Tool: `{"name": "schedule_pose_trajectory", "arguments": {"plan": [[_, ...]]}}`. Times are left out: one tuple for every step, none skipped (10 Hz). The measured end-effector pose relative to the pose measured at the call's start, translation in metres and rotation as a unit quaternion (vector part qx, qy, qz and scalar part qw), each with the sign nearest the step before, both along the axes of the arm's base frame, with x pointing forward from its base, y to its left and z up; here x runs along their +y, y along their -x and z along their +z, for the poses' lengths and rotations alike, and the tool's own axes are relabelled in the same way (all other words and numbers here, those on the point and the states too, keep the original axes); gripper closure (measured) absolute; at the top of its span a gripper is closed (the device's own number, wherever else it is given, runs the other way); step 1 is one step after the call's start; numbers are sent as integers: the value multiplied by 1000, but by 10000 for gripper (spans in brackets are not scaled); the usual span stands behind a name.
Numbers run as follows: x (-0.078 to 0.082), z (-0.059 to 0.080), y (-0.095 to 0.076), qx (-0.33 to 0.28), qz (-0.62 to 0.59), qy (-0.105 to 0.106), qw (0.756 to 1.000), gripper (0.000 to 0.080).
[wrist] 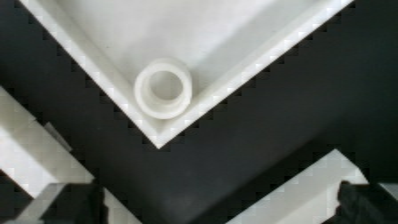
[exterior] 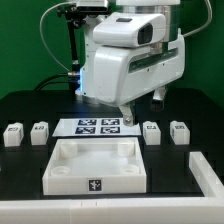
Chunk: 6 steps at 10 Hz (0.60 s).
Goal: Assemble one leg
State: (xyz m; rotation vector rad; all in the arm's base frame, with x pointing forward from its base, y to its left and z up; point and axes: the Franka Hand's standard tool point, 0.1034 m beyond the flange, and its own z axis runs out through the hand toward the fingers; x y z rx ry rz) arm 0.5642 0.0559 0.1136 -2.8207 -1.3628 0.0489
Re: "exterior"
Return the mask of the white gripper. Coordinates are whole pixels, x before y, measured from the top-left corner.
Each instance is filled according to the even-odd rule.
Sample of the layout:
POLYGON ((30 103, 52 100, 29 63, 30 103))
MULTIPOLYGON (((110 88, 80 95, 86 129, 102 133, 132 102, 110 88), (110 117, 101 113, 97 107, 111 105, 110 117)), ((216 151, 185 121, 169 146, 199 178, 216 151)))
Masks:
POLYGON ((181 34, 160 54, 153 54, 149 46, 100 47, 94 59, 94 93, 101 103, 120 106, 124 125, 132 127, 133 106, 128 102, 156 89, 151 110, 162 111, 166 96, 163 85, 180 78, 184 67, 185 43, 181 34))

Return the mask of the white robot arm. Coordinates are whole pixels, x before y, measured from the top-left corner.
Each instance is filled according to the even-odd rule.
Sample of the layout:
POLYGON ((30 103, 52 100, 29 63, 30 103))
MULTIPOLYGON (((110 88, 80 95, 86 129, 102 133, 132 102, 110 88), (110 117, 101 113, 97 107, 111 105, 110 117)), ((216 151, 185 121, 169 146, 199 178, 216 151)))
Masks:
POLYGON ((180 0, 78 0, 85 14, 83 93, 135 124, 134 101, 164 90, 185 66, 180 0))

